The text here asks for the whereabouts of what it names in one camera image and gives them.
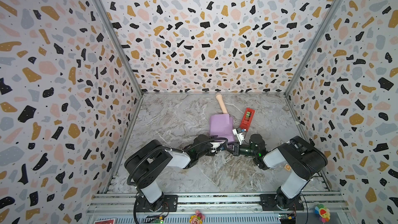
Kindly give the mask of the red tape dispenser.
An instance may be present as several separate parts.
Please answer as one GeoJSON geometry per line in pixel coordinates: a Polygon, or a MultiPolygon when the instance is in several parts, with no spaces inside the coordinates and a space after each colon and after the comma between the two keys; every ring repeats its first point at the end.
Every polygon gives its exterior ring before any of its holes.
{"type": "Polygon", "coordinates": [[[244,116],[241,120],[241,123],[239,125],[239,127],[242,130],[248,131],[251,125],[251,122],[254,118],[254,114],[255,114],[255,110],[251,109],[251,108],[246,108],[246,111],[244,113],[244,116]]]}

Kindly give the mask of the pink wrapping paper sheet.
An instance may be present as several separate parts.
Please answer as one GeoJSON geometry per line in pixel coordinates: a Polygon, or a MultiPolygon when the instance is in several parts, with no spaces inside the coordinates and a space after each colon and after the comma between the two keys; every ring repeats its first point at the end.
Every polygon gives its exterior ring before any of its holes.
{"type": "Polygon", "coordinates": [[[229,114],[213,115],[210,117],[209,124],[209,134],[216,136],[216,142],[226,142],[228,145],[234,144],[233,118],[229,114]]]}

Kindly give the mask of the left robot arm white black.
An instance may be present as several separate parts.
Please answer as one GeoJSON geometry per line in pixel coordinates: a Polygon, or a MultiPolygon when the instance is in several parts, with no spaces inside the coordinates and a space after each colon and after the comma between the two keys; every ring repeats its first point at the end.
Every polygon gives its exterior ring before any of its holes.
{"type": "Polygon", "coordinates": [[[190,169],[203,156],[213,156],[227,144],[228,140],[217,136],[199,135],[192,144],[183,149],[167,147],[152,140],[127,158],[124,167],[128,172],[126,184],[134,187],[150,205],[161,204],[164,193],[156,179],[167,167],[190,169]]]}

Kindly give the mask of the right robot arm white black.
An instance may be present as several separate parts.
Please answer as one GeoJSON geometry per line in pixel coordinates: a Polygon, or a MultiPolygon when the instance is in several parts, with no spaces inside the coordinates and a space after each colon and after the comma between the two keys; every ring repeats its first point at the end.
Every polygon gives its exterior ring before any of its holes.
{"type": "Polygon", "coordinates": [[[300,136],[295,136],[268,151],[263,137],[253,134],[248,144],[235,142],[227,146],[226,150],[234,156],[251,157],[261,170],[268,170],[280,164],[289,165],[290,175],[277,189],[275,197],[275,200],[285,205],[295,200],[314,175],[328,164],[326,156],[300,136]]]}

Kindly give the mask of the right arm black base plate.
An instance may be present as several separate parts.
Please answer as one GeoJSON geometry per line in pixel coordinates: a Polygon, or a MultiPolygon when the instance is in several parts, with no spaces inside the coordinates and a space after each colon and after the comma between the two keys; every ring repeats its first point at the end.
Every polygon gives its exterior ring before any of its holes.
{"type": "Polygon", "coordinates": [[[303,211],[305,209],[300,196],[289,199],[284,194],[261,194],[260,205],[264,211],[303,211]]]}

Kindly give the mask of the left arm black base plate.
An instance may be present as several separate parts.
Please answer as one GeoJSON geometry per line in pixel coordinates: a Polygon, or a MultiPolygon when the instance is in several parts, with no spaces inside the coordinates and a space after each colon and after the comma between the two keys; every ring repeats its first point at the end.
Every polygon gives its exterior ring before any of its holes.
{"type": "Polygon", "coordinates": [[[146,213],[146,212],[176,212],[178,204],[177,195],[162,195],[154,203],[150,203],[146,197],[138,196],[136,198],[136,212],[146,213]]]}

